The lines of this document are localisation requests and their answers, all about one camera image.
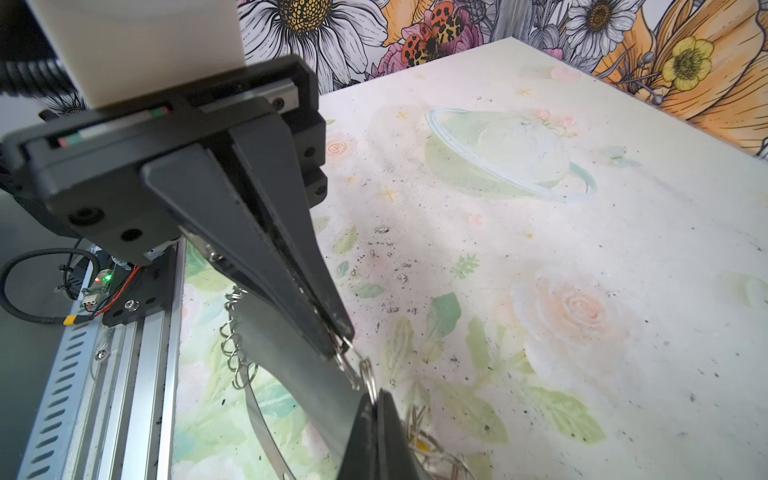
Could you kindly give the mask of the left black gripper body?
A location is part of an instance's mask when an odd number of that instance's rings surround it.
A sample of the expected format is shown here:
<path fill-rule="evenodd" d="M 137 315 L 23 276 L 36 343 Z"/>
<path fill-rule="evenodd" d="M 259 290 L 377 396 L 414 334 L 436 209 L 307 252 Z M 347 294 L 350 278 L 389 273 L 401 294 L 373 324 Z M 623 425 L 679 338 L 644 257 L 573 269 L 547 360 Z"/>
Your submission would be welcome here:
<path fill-rule="evenodd" d="M 230 130 L 267 113 L 289 126 L 311 209 L 327 193 L 318 79 L 295 55 L 8 134 L 3 154 L 16 195 L 56 224 L 134 264 L 184 230 L 142 183 L 150 161 L 200 145 L 221 165 L 269 233 Z"/>

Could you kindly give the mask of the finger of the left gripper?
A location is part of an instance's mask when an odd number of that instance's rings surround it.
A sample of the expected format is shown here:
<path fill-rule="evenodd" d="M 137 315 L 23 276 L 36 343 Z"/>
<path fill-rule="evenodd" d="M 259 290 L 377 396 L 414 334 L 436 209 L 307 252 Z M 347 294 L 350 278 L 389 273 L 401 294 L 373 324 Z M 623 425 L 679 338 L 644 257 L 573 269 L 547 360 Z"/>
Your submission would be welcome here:
<path fill-rule="evenodd" d="M 217 254 L 217 271 L 270 300 L 321 358 L 335 355 L 319 308 L 211 153 L 191 145 L 148 162 L 140 172 L 179 227 Z"/>
<path fill-rule="evenodd" d="M 324 262 L 292 132 L 277 113 L 230 130 L 234 149 L 253 184 L 282 262 L 318 327 L 352 339 L 354 326 Z"/>

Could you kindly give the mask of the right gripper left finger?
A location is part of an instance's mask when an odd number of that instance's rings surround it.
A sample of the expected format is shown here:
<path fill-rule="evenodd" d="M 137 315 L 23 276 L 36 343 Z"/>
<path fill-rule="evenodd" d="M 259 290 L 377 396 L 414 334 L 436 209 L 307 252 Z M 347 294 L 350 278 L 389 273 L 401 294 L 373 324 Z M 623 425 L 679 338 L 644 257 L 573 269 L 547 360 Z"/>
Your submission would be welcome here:
<path fill-rule="evenodd" d="M 364 394 L 352 425 L 338 473 L 339 480 L 378 478 L 378 434 L 376 407 Z"/>

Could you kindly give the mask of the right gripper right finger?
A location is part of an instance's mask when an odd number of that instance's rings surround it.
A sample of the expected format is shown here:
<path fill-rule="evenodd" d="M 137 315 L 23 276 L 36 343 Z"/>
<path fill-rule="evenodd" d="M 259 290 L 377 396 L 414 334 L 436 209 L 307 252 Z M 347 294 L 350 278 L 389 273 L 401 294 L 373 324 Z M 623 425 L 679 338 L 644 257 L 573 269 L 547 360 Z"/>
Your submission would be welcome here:
<path fill-rule="evenodd" d="M 421 480 L 428 475 L 412 453 L 390 392 L 381 389 L 376 402 L 376 478 Z"/>

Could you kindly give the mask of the green circuit board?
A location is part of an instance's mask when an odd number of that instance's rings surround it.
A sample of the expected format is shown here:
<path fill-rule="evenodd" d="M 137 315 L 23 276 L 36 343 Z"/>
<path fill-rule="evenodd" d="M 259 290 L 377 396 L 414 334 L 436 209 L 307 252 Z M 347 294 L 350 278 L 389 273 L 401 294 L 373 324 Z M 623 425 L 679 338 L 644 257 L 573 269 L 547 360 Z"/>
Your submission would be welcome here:
<path fill-rule="evenodd" d="M 113 269 L 102 269 L 96 274 L 92 283 L 82 289 L 80 306 L 83 310 L 90 313 L 98 311 L 98 305 L 110 293 L 113 276 Z"/>

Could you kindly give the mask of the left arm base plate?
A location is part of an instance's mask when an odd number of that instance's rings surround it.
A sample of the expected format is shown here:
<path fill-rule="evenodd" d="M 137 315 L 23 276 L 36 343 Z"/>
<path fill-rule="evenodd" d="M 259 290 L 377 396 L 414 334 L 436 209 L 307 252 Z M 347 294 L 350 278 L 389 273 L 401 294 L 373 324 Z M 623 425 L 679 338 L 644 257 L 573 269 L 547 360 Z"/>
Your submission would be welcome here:
<path fill-rule="evenodd" d="M 101 315 L 106 327 L 126 325 L 171 308 L 179 266 L 179 243 L 169 246 L 151 265 L 143 267 L 120 298 Z"/>

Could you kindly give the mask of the aluminium front rail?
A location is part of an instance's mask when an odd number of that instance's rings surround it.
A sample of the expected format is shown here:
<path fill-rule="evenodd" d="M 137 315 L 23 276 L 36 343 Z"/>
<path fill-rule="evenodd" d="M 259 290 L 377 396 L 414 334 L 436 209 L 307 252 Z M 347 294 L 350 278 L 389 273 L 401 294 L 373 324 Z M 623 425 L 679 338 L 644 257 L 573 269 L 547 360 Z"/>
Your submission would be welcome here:
<path fill-rule="evenodd" d="M 171 251 L 169 307 L 128 325 L 98 327 L 63 478 L 170 478 L 185 247 L 179 241 Z"/>

